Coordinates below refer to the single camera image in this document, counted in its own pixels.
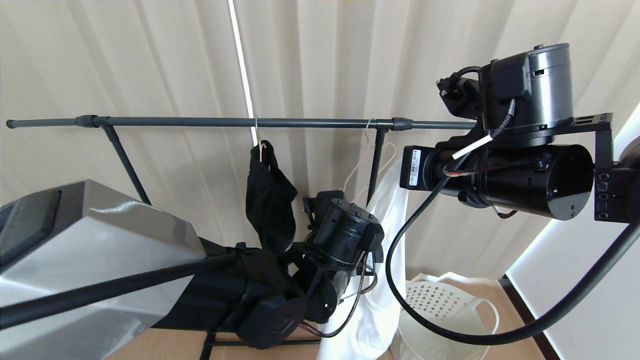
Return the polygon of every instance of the barcode label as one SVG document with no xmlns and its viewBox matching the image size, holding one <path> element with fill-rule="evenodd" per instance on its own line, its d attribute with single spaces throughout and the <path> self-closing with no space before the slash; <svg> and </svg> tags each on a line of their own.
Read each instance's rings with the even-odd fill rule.
<svg viewBox="0 0 640 360">
<path fill-rule="evenodd" d="M 411 172 L 409 173 L 409 186 L 418 185 L 418 172 L 420 170 L 420 154 L 422 151 L 414 149 L 411 155 Z"/>
</svg>

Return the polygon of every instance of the black garment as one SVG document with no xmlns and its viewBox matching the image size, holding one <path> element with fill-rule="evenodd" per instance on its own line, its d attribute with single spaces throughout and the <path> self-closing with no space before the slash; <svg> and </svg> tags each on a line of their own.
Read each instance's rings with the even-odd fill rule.
<svg viewBox="0 0 640 360">
<path fill-rule="evenodd" d="M 281 255 L 293 242 L 296 221 L 291 202 L 298 192 L 278 168 L 273 146 L 261 141 L 266 148 L 251 149 L 251 163 L 246 185 L 246 218 L 258 232 L 263 249 Z"/>
</svg>

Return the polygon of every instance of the perforated basket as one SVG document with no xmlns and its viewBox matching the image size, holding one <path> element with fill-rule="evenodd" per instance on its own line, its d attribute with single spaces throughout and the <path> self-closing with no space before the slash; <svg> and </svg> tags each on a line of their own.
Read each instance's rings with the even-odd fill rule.
<svg viewBox="0 0 640 360">
<path fill-rule="evenodd" d="M 499 316 L 488 300 L 455 286 L 419 281 L 407 284 L 406 300 L 422 317 L 446 329 L 467 334 L 494 334 Z M 495 313 L 493 330 L 486 331 L 476 308 L 486 302 Z M 406 311 L 400 313 L 398 330 L 391 344 L 396 360 L 480 360 L 488 347 L 467 345 L 443 338 L 416 322 Z"/>
</svg>

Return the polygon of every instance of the white garment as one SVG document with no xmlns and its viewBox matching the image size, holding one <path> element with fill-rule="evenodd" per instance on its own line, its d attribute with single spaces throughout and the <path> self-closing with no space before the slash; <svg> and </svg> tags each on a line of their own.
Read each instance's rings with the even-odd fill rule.
<svg viewBox="0 0 640 360">
<path fill-rule="evenodd" d="M 385 239 L 382 241 L 385 262 L 389 245 L 404 224 L 406 216 L 408 190 L 399 186 L 401 165 L 402 162 L 398 160 L 389 168 L 376 188 L 369 206 L 367 206 L 367 211 L 376 216 L 385 231 Z M 406 295 L 404 287 L 404 236 L 394 251 L 391 269 L 394 282 L 402 285 L 398 286 L 398 289 L 404 297 Z M 376 360 L 387 350 L 398 326 L 400 304 L 388 287 L 384 263 L 377 264 L 376 273 L 378 274 L 378 284 L 369 293 L 360 297 L 356 311 L 347 326 L 335 337 L 322 339 L 318 360 Z M 358 290 L 359 284 L 360 277 L 351 278 L 342 297 L 354 294 Z M 324 326 L 324 332 L 331 332 L 342 325 L 355 298 L 352 296 L 346 299 L 336 308 L 329 322 Z"/>
</svg>

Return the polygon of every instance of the beige curtain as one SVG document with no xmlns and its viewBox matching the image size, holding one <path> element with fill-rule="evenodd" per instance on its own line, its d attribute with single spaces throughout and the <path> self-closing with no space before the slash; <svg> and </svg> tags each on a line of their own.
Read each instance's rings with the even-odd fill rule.
<svg viewBox="0 0 640 360">
<path fill-rule="evenodd" d="M 640 2 L 235 1 L 253 110 L 259 117 L 455 120 L 434 86 L 467 65 L 484 65 L 538 44 L 569 42 L 575 112 L 614 112 L 617 133 L 640 102 Z M 85 113 L 246 117 L 226 0 L 0 3 L 1 118 Z M 135 195 L 98 129 L 7 131 L 7 201 L 90 177 Z M 249 129 L 118 128 L 154 205 L 225 245 L 256 235 L 244 216 Z M 361 205 L 372 151 L 363 130 L 258 129 L 300 195 L 342 188 Z M 389 133 L 434 145 L 457 131 Z M 372 146 L 375 131 L 368 132 Z M 593 148 L 593 135 L 565 136 Z M 383 163 L 393 155 L 385 147 Z M 412 212 L 426 193 L 410 195 Z M 298 236 L 306 217 L 295 202 Z M 409 230 L 410 274 L 499 277 L 545 218 L 501 220 L 440 197 Z"/>
</svg>

